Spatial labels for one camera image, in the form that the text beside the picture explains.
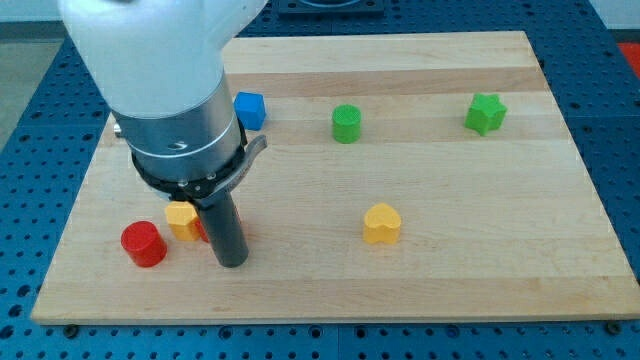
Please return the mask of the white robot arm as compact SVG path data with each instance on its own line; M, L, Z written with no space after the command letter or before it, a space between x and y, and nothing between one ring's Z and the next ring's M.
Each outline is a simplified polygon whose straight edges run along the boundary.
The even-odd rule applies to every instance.
M59 12L138 167L213 176L241 146L223 47L266 0L60 0Z

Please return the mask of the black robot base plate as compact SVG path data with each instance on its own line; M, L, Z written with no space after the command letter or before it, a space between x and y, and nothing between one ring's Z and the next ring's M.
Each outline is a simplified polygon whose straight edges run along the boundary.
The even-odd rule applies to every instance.
M381 15L384 0L274 0L273 9L282 16Z

